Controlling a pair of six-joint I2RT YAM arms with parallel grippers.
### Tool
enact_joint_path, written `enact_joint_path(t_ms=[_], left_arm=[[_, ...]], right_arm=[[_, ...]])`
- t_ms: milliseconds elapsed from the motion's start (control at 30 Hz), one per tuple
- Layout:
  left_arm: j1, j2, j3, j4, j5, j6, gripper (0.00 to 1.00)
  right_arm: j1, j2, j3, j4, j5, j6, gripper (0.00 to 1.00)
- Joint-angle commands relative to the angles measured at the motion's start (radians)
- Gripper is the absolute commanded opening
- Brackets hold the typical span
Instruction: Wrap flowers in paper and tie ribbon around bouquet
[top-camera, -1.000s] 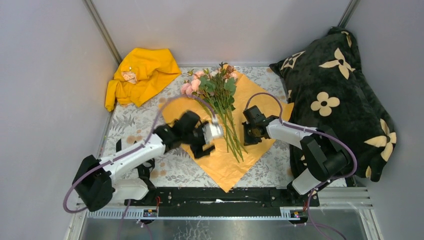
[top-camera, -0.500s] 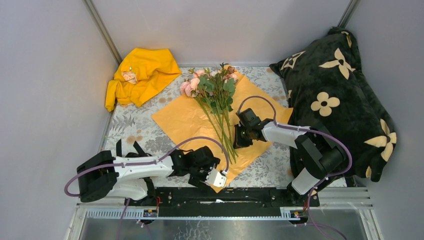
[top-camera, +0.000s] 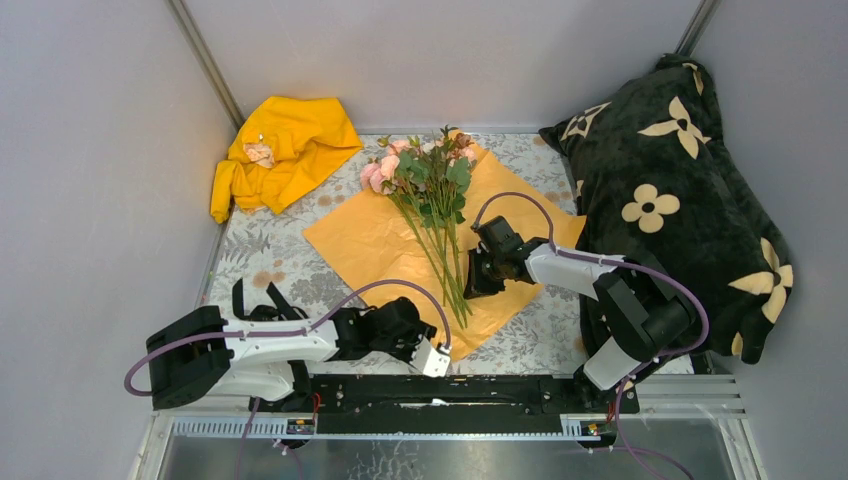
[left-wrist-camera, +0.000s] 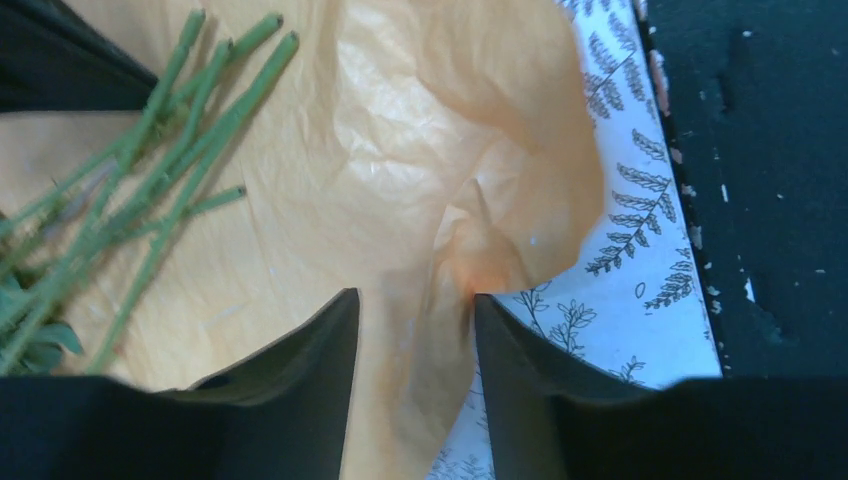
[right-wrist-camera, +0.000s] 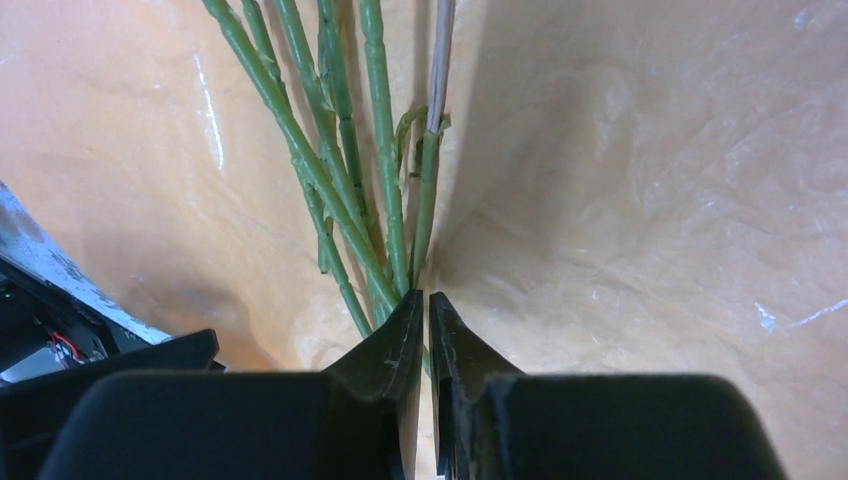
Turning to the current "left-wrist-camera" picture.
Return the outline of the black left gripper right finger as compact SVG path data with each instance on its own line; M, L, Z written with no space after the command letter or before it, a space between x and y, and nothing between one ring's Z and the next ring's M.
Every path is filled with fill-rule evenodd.
M499 479L843 479L842 377L694 378L652 390L474 305Z

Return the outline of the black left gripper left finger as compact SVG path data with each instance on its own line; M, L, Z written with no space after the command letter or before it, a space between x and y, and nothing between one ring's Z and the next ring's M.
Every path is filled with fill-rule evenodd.
M104 376L1 382L5 479L336 479L359 293L187 390Z

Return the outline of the orange wrapping paper sheet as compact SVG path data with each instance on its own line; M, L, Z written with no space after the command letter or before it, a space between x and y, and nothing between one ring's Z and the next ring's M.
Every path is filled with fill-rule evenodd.
M551 1L209 1L219 34L284 14L300 48L214 175L112 373L183 386L339 289L361 324L339 479L423 479L472 382L477 292L573 266L604 210L582 45Z

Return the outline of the pink fake flower bunch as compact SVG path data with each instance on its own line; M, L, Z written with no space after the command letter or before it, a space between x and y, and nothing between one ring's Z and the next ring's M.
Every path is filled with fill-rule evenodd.
M236 185L200 195L225 149L243 131L296 55L300 39L269 13L241 37L219 41L182 80L206 22L189 13L140 118L50 190L1 219L1 373L53 373L84 344L71 306L126 244L147 246L122 275L86 372L99 374L177 235L194 217L241 200Z

